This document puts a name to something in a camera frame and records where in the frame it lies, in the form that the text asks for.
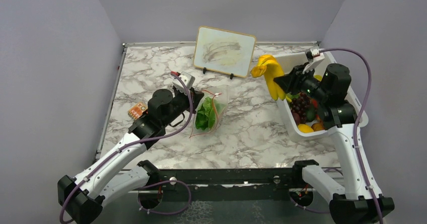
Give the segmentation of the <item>clear zip top bag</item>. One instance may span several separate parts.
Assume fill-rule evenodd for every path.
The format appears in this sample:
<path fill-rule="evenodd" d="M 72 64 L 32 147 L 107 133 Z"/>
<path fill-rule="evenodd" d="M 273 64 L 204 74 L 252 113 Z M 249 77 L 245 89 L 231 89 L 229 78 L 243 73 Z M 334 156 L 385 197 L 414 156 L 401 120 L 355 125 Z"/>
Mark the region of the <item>clear zip top bag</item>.
<path fill-rule="evenodd" d="M 226 85 L 205 88 L 201 92 L 203 97 L 196 107 L 189 138 L 214 133 L 229 104 L 229 87 Z"/>

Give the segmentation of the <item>green lettuce head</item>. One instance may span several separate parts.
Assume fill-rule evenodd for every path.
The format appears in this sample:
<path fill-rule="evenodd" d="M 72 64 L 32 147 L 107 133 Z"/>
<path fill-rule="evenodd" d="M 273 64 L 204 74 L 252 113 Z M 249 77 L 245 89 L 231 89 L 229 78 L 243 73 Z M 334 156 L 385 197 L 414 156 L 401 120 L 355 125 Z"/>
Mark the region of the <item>green lettuce head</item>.
<path fill-rule="evenodd" d="M 197 110 L 195 128 L 202 131 L 212 130 L 225 108 L 225 104 L 211 97 L 206 97 Z"/>

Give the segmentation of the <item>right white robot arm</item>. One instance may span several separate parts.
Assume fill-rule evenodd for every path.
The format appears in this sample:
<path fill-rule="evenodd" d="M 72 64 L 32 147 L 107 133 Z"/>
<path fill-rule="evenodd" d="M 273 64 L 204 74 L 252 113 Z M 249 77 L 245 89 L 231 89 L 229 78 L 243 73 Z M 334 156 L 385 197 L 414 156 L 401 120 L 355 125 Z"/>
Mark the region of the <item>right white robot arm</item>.
<path fill-rule="evenodd" d="M 317 114 L 334 142 L 344 184 L 338 184 L 318 165 L 292 171 L 291 182 L 297 187 L 307 183 L 314 187 L 328 201 L 335 223 L 383 223 L 395 205 L 391 197 L 383 195 L 367 163 L 360 137 L 360 116 L 346 100 L 351 83 L 349 69 L 342 64 L 330 64 L 319 81 L 313 71 L 305 72 L 304 68 L 295 66 L 289 74 L 273 81 L 286 93 L 305 93 L 317 101 Z"/>

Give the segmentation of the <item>yellow banana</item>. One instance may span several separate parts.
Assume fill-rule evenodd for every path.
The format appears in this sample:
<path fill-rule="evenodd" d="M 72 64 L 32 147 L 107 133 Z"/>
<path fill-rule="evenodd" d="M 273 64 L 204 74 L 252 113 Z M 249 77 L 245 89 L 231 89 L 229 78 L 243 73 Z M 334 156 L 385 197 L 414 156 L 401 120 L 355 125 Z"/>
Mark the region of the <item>yellow banana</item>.
<path fill-rule="evenodd" d="M 264 77 L 268 91 L 273 100 L 284 100 L 286 94 L 283 89 L 274 82 L 277 77 L 284 76 L 284 71 L 278 61 L 272 55 L 261 55 L 258 63 L 251 69 L 253 78 Z"/>

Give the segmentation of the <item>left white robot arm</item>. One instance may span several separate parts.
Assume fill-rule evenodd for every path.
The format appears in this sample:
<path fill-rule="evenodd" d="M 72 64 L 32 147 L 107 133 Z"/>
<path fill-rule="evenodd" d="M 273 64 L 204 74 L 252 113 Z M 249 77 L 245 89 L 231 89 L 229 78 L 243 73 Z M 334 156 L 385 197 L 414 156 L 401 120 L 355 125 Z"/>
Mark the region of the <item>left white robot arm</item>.
<path fill-rule="evenodd" d="M 156 187 L 161 180 L 160 172 L 148 160 L 140 161 L 127 174 L 119 172 L 160 139 L 178 133 L 166 134 L 166 127 L 184 112 L 194 113 L 204 97 L 203 92 L 194 88 L 189 92 L 190 96 L 177 88 L 156 90 L 148 104 L 135 106 L 140 116 L 114 148 L 81 173 L 74 177 L 65 175 L 58 181 L 61 223 L 66 222 L 64 213 L 75 223 L 92 223 L 116 198 L 136 188 Z"/>

